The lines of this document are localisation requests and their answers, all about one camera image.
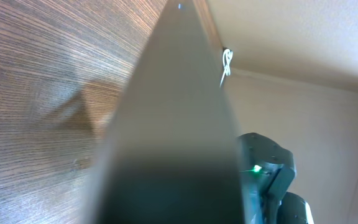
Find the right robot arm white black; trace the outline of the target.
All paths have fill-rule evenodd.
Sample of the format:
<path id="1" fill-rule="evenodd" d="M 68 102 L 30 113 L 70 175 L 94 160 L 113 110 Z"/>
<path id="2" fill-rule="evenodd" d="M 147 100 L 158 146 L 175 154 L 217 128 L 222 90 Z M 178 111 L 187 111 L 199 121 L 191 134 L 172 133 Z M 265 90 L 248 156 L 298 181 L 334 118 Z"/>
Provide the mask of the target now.
<path id="1" fill-rule="evenodd" d="M 313 224 L 310 205 L 288 191 L 296 177 L 293 153 L 258 133 L 238 137 L 246 223 Z"/>

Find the turquoise screen smartphone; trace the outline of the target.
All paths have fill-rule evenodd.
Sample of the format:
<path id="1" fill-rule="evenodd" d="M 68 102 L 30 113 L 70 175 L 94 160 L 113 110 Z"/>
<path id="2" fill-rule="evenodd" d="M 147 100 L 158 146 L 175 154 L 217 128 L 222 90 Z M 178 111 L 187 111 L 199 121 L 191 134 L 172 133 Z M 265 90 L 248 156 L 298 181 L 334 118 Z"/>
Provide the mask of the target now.
<path id="1" fill-rule="evenodd" d="M 236 130 L 206 1 L 168 1 L 94 161 L 85 223 L 242 223 Z"/>

